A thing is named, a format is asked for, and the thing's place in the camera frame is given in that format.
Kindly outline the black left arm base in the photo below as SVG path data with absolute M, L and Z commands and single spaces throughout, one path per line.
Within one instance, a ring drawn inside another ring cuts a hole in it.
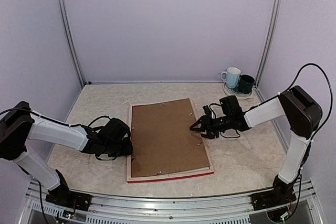
M 48 190 L 46 201 L 73 210 L 88 211 L 92 196 L 70 190 L 61 172 L 56 170 L 56 173 L 60 178 L 60 185 L 53 190 Z

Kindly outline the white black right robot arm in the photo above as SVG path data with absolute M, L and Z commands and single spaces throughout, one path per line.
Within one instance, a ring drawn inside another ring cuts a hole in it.
M 290 143 L 285 161 L 269 192 L 273 205 L 281 204 L 289 196 L 289 185 L 298 178 L 308 155 L 309 142 L 317 131 L 323 113 L 321 106 L 301 86 L 294 86 L 256 105 L 247 111 L 240 106 L 234 95 L 219 101 L 223 116 L 214 116 L 206 105 L 204 114 L 190 126 L 190 131 L 199 132 L 203 138 L 215 139 L 228 130 L 245 132 L 269 121 L 284 119 L 290 129 Z

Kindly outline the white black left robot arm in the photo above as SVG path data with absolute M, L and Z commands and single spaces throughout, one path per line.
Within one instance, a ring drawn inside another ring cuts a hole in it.
M 72 191 L 63 175 L 28 146 L 28 140 L 69 147 L 100 161 L 133 153 L 131 130 L 117 118 L 108 116 L 105 125 L 96 127 L 91 123 L 67 124 L 32 110 L 25 101 L 2 111 L 1 116 L 1 158 L 16 163 L 64 206 L 73 201 Z

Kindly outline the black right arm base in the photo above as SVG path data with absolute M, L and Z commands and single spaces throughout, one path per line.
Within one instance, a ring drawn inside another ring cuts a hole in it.
M 251 195 L 254 211 L 280 206 L 288 204 L 291 201 L 295 201 L 297 198 L 295 196 L 293 186 L 298 178 L 299 176 L 297 176 L 289 184 L 286 184 L 277 175 L 273 181 L 271 190 Z

